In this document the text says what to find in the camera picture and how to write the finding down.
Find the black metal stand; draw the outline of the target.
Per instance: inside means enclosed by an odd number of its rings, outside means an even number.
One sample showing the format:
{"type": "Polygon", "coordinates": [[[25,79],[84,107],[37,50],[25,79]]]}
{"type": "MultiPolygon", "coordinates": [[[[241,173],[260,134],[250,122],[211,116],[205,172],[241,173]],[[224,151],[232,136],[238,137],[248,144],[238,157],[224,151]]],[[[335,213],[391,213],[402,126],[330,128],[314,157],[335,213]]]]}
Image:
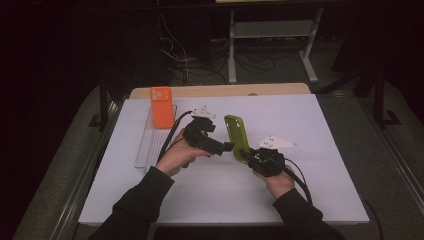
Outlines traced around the black metal stand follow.
{"type": "Polygon", "coordinates": [[[112,118],[116,113],[116,104],[107,90],[104,76],[99,79],[98,90],[99,112],[91,117],[89,127],[97,127],[100,132],[103,132],[112,122],[112,118]]]}
{"type": "Polygon", "coordinates": [[[385,129],[390,125],[400,125],[401,122],[392,110],[384,109],[385,80],[381,67],[376,69],[374,87],[374,119],[380,128],[385,129]]]}

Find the white metal desk frame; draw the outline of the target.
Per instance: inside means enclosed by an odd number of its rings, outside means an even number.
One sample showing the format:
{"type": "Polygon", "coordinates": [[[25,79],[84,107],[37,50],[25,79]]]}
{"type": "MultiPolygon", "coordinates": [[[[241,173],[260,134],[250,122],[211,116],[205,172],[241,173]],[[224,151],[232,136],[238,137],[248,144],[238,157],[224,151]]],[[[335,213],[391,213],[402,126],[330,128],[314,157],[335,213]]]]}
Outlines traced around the white metal desk frame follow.
{"type": "Polygon", "coordinates": [[[228,57],[228,81],[230,84],[237,82],[236,66],[234,58],[234,42],[236,39],[251,38],[278,38],[278,37],[306,37],[305,46],[299,50],[299,57],[305,72],[311,83],[317,83],[318,77],[310,62],[309,55],[320,25],[323,8],[315,11],[311,20],[280,20],[280,21],[256,21],[237,22],[235,13],[230,14],[229,24],[229,57],[228,57]]]}

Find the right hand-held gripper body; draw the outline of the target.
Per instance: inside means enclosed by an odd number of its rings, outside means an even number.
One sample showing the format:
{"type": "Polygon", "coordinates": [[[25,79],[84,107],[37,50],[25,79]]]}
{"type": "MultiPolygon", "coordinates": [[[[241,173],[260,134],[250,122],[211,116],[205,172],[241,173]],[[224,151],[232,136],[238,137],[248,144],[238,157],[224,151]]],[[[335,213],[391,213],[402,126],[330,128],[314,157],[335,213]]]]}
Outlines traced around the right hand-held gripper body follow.
{"type": "Polygon", "coordinates": [[[268,136],[257,144],[257,149],[248,157],[248,166],[264,177],[277,176],[285,169],[285,157],[280,149],[295,148],[296,143],[268,136]]]}

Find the green cartoon phone case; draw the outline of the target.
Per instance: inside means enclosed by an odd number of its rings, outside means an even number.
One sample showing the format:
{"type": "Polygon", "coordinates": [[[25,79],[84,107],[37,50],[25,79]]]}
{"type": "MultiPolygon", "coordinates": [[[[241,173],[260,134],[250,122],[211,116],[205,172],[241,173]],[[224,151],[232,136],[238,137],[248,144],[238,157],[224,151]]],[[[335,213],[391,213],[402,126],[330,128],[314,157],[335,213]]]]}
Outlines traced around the green cartoon phone case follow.
{"type": "Polygon", "coordinates": [[[230,142],[234,144],[232,150],[234,158],[247,165],[248,161],[244,158],[244,155],[250,153],[250,147],[242,118],[235,115],[226,115],[224,121],[230,142]]]}

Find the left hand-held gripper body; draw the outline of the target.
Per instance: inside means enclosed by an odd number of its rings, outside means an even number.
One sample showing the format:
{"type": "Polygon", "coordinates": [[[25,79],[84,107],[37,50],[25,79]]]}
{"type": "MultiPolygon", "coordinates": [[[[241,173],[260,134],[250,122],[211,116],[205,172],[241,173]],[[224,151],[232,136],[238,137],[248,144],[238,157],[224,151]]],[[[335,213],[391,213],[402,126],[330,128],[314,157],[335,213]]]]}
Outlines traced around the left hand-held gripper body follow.
{"type": "Polygon", "coordinates": [[[216,126],[213,119],[214,113],[209,111],[206,106],[196,108],[192,111],[193,120],[184,128],[183,137],[186,142],[195,148],[199,148],[212,155],[221,155],[224,152],[225,145],[208,136],[216,126]]]}

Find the person's left hand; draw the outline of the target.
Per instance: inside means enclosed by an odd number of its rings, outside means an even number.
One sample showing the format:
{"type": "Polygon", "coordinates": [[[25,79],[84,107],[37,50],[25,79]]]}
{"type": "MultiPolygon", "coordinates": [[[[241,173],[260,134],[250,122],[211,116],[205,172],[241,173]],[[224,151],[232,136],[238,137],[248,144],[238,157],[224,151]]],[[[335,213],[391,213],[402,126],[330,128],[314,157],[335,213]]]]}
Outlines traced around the person's left hand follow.
{"type": "Polygon", "coordinates": [[[163,157],[155,165],[165,175],[176,175],[183,166],[193,162],[197,157],[210,157],[211,153],[190,146],[183,137],[185,129],[182,129],[174,139],[172,146],[165,152],[163,157]]]}

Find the person's right hand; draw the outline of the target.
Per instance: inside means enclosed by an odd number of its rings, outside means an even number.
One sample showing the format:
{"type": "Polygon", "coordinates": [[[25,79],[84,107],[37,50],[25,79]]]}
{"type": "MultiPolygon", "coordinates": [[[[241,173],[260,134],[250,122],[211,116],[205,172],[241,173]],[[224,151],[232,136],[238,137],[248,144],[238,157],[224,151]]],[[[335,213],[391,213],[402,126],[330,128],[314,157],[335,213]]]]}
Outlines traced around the person's right hand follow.
{"type": "Polygon", "coordinates": [[[274,199],[278,199],[295,187],[295,181],[285,172],[271,177],[265,177],[256,171],[252,171],[252,173],[265,183],[274,199]]]}

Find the clear plastic container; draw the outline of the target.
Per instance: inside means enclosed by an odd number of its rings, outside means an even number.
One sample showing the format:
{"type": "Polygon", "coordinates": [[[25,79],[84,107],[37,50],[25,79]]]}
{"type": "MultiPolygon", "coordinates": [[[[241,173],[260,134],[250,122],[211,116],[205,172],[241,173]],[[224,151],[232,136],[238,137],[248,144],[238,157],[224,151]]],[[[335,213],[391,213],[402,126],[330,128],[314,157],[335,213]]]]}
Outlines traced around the clear plastic container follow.
{"type": "Polygon", "coordinates": [[[142,139],[134,166],[146,172],[154,166],[170,133],[170,128],[158,129],[154,125],[152,109],[149,109],[142,139]]]}

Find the grey metal rail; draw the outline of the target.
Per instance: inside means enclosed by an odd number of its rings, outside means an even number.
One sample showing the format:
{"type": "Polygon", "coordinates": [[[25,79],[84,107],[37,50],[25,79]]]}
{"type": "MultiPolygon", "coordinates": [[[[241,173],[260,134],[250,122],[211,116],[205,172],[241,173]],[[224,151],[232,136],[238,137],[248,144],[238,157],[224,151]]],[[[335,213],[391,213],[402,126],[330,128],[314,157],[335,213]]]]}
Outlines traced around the grey metal rail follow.
{"type": "Polygon", "coordinates": [[[55,155],[55,189],[62,197],[49,240],[73,240],[78,219],[120,112],[120,104],[86,100],[55,155]]]}
{"type": "Polygon", "coordinates": [[[405,183],[406,188],[410,192],[420,212],[424,215],[424,188],[413,174],[411,168],[405,161],[404,156],[401,154],[399,148],[395,145],[394,140],[387,132],[386,126],[378,123],[374,118],[371,105],[364,99],[359,99],[358,102],[368,120],[371,122],[373,128],[382,139],[387,151],[391,155],[397,172],[405,183]]]}

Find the wooden table board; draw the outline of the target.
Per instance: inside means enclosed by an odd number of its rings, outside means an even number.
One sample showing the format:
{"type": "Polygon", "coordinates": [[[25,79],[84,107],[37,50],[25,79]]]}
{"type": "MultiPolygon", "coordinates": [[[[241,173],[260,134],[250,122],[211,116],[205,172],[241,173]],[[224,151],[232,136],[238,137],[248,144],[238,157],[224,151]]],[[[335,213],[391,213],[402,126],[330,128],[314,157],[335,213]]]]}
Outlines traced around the wooden table board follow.
{"type": "Polygon", "coordinates": [[[310,94],[304,83],[232,84],[166,87],[173,98],[310,94]]]}

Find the orange phone case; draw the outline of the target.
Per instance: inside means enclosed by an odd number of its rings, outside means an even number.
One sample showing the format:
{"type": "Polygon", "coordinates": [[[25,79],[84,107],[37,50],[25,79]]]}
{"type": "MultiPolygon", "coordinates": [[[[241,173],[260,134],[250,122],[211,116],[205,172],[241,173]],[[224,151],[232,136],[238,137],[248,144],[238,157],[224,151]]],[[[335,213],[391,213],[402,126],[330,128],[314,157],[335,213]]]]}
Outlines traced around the orange phone case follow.
{"type": "Polygon", "coordinates": [[[168,86],[152,87],[149,91],[154,126],[171,128],[174,124],[172,92],[168,86]]]}

